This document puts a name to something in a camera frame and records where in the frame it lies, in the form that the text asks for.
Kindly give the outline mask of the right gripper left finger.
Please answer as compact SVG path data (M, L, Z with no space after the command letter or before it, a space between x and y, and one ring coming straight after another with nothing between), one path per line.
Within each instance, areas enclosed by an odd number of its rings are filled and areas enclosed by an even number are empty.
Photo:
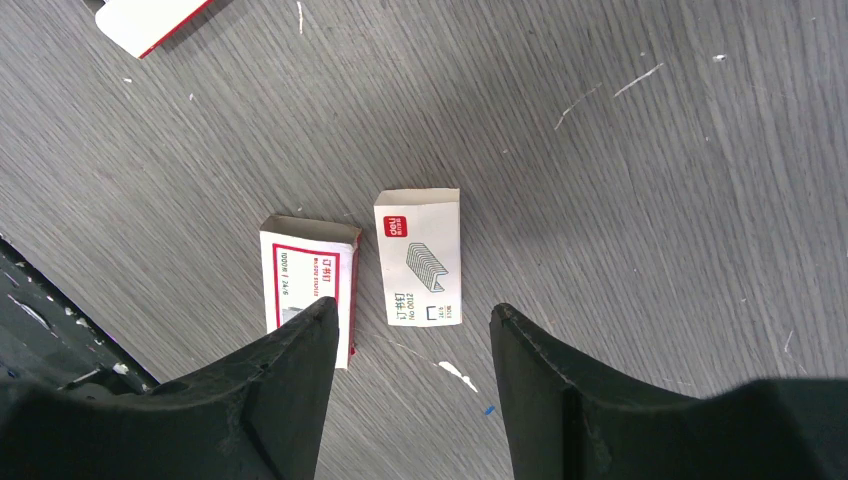
M1 386L5 479L311 479L339 340L315 301L249 345L145 394Z

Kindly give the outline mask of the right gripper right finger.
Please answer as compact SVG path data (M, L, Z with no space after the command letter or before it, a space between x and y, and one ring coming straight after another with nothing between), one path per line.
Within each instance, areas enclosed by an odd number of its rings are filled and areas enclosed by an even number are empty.
M630 377L506 303L490 332L518 479L847 475L843 379L758 379L698 399Z

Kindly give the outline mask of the white staple box sleeve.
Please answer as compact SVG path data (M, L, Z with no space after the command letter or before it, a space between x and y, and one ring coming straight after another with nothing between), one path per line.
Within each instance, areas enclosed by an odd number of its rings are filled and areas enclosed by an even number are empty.
M387 323L462 323L460 191L395 189L374 203Z

